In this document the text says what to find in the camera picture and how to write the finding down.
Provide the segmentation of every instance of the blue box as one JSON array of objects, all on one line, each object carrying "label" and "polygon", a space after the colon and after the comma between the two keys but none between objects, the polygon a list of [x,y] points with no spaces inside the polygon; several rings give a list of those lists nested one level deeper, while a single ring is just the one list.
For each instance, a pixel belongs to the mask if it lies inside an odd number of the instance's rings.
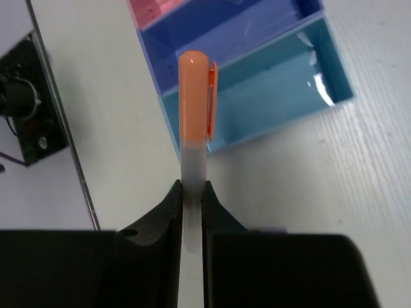
[{"label": "blue box", "polygon": [[[209,153],[353,97],[325,18],[304,24],[220,68]],[[159,96],[179,155],[179,93]]]},{"label": "blue box", "polygon": [[201,50],[225,65],[320,15],[320,0],[189,0],[137,34],[158,95],[179,82],[179,57]]}]

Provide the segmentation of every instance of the pink box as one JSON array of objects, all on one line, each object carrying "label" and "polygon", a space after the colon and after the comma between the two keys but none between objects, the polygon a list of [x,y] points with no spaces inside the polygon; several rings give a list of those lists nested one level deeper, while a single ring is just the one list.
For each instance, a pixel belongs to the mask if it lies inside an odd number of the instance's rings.
[{"label": "pink box", "polygon": [[144,29],[187,0],[127,0],[136,29]]}]

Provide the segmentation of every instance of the wire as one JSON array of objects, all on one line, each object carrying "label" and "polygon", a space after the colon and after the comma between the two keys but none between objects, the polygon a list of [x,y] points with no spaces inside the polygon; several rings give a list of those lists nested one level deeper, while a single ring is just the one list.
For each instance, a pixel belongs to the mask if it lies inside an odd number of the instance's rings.
[{"label": "wire", "polygon": [[8,160],[9,162],[13,162],[14,164],[20,165],[20,166],[24,166],[24,167],[28,167],[29,165],[21,160],[18,160],[14,157],[11,157],[3,152],[0,152],[0,157],[4,158],[5,160]]},{"label": "wire", "polygon": [[6,116],[4,117],[6,119],[7,125],[9,127],[9,129],[12,131],[13,135],[15,135],[16,137],[18,137],[19,135],[15,132],[15,130],[13,129],[12,125],[10,124],[10,120],[9,118]]}]

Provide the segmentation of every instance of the white table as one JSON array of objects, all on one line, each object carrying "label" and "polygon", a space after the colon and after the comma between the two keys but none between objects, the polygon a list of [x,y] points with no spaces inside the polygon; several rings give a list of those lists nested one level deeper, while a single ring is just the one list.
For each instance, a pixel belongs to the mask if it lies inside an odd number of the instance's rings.
[{"label": "white table", "polygon": [[[211,157],[208,179],[245,226],[348,235],[382,306],[410,307],[411,3],[325,2],[356,99]],[[33,6],[100,225],[123,228],[180,173],[127,3]],[[181,307],[201,306],[200,261],[182,254]]]}]

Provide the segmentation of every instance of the orange cap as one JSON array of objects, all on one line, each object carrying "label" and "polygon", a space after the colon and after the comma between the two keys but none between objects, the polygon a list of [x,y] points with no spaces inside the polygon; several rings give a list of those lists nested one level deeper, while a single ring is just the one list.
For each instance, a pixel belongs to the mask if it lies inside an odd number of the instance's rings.
[{"label": "orange cap", "polygon": [[214,139],[218,68],[201,51],[190,50],[180,56],[180,140]]}]

